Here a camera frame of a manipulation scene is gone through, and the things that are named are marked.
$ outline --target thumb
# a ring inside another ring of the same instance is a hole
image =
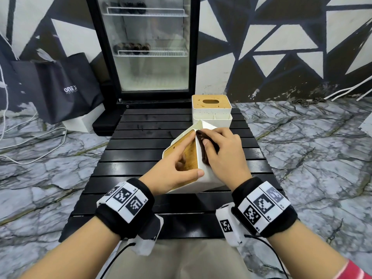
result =
[[[191,169],[187,171],[179,171],[179,182],[178,183],[184,183],[191,180],[197,180],[200,177],[204,176],[204,171],[202,169]]]
[[[207,152],[208,160],[211,161],[211,160],[217,158],[216,150],[215,150],[211,141],[209,141],[208,139],[204,139],[203,140],[203,145],[204,145],[205,151]]]

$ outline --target black tote bag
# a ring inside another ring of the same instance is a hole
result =
[[[87,114],[103,102],[99,83],[84,53],[57,61],[13,61],[39,116],[55,124]]]

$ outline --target printed logo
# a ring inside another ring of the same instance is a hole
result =
[[[231,225],[229,223],[229,220],[220,220],[222,229],[224,230],[225,233],[227,232],[232,232]]]
[[[126,200],[132,195],[131,192],[129,192],[125,188],[121,188],[115,195],[114,199],[117,200],[119,203],[125,203]]]
[[[244,211],[244,215],[248,218],[252,225],[255,225],[256,222],[261,218],[260,214],[251,205],[249,205]]]
[[[119,188],[119,186],[115,186],[114,188],[112,188],[107,194],[106,194],[106,196],[110,196],[110,195],[112,195],[116,190],[117,190],[117,188]]]
[[[258,207],[258,209],[263,214],[266,214],[269,210],[271,210],[275,206],[265,194],[262,194],[261,196],[259,196],[253,203]]]
[[[135,216],[142,206],[142,202],[136,196],[134,196],[125,207],[133,216]]]
[[[279,193],[279,191],[275,189],[274,187],[268,188],[266,193],[270,197],[272,197],[272,199],[276,201],[277,203],[279,203],[284,198],[284,196],[281,193]]]
[[[65,91],[66,94],[75,93],[75,92],[77,92],[77,87],[76,87],[76,85],[68,86],[68,87],[64,88],[64,91]]]

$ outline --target khaki pants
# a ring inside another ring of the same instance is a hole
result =
[[[126,246],[123,242],[118,251]],[[107,279],[249,279],[236,248],[225,239],[158,240],[149,256],[127,248],[115,260]]]

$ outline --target black wrist strap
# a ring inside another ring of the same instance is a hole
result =
[[[154,215],[152,207],[155,199],[149,188],[136,178],[131,178],[127,182],[141,190],[148,198],[146,204],[130,223],[127,223],[118,212],[114,211],[106,204],[101,204],[95,212],[95,216],[98,217],[112,232],[120,235],[121,239],[135,238],[141,228],[146,225]]]
[[[231,209],[231,212],[252,235],[259,235],[261,237],[268,238],[291,227],[297,220],[297,213],[293,206],[288,206],[278,217],[270,222],[265,229],[258,233],[255,227],[249,222],[247,217],[243,215],[238,207],[242,201],[262,183],[263,181],[260,178],[254,177],[245,181],[238,188],[236,188],[232,193],[235,206]]]

